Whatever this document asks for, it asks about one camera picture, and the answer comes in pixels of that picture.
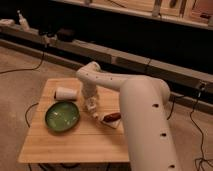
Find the cable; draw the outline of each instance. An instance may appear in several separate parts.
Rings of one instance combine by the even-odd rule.
[[[32,167],[31,167],[30,163],[28,163],[28,168],[30,171],[32,171]]]
[[[172,100],[172,108],[171,108],[171,111],[170,111],[169,116],[167,117],[167,120],[169,120],[169,119],[172,117],[172,113],[173,113],[173,111],[174,111],[176,99],[181,99],[181,98],[184,98],[184,97],[186,97],[186,96],[185,96],[185,95],[182,95],[182,96],[174,96],[174,98],[173,98],[173,100]]]
[[[106,0],[106,1],[108,1],[108,2],[110,2],[112,4],[115,4],[115,5],[119,6],[119,7],[126,8],[124,5],[121,5],[121,4],[119,4],[119,3],[117,3],[117,2],[115,2],[113,0]]]
[[[149,62],[146,64],[146,66],[144,67],[144,74],[147,75],[150,63],[152,62],[152,58],[149,59]]]
[[[44,56],[45,56],[45,52],[43,50],[41,61],[34,68],[26,68],[26,69],[24,68],[24,69],[13,69],[13,70],[1,71],[0,74],[6,74],[6,73],[10,73],[10,72],[19,72],[19,71],[34,71],[34,70],[37,70],[42,65],[42,63],[44,61]]]
[[[25,116],[25,121],[26,121],[26,123],[27,123],[28,128],[30,127],[30,124],[29,124],[28,119],[27,119],[27,114],[28,114],[28,112],[30,111],[30,109],[31,109],[32,107],[36,106],[36,105],[38,105],[38,103],[35,103],[35,104],[31,105],[30,107],[28,107],[28,109],[27,109],[26,112],[25,112],[25,115],[24,115],[24,116]]]
[[[197,99],[196,99],[196,101],[195,101],[195,103],[193,105],[192,111],[189,114],[191,121],[193,122],[193,124],[195,125],[195,127],[197,128],[197,130],[201,134],[201,143],[200,143],[201,157],[200,158],[196,158],[194,160],[195,167],[196,167],[197,171],[205,171],[205,169],[203,167],[204,163],[209,165],[209,167],[213,168],[213,164],[211,163],[211,162],[213,162],[213,159],[206,159],[205,158],[205,154],[204,154],[204,150],[203,150],[204,138],[205,138],[204,133],[203,133],[202,129],[199,127],[199,125],[193,119],[193,114],[194,114],[195,108],[196,108],[196,106],[197,106],[197,104],[199,102],[199,99],[200,99],[200,96],[201,96],[201,91],[198,92],[198,97],[197,97]]]
[[[48,171],[42,164],[39,163],[38,166],[42,171]]]
[[[76,167],[78,167],[80,164],[79,163],[76,163],[76,164],[73,164],[71,166],[68,166],[68,165],[65,165],[63,163],[60,163],[61,167],[64,168],[64,169],[74,169]]]
[[[107,164],[106,171],[109,171],[109,169],[110,169],[110,163]]]

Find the wall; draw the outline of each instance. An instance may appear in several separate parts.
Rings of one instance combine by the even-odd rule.
[[[17,9],[34,28],[74,29],[78,39],[213,73],[213,31],[48,0],[1,0],[0,17],[17,21]]]

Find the green bowl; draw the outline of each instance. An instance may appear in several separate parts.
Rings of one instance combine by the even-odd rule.
[[[72,102],[57,102],[52,105],[45,115],[49,129],[55,132],[66,131],[74,127],[80,118],[78,107]]]

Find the wooden tabletop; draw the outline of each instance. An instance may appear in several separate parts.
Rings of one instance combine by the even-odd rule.
[[[47,129],[44,116],[48,108],[56,103],[54,93],[59,86],[80,90],[81,84],[76,78],[47,81],[19,155],[19,162],[128,162],[122,124],[117,129],[112,129],[89,116],[83,109],[81,93],[78,94],[78,100],[74,102],[81,116],[77,126],[64,133],[53,133]],[[102,87],[98,87],[98,92],[100,95],[99,113],[119,111],[117,92]]]

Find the small cup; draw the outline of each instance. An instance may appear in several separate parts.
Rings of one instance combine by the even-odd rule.
[[[54,98],[56,100],[77,100],[78,91],[70,88],[58,87]]]

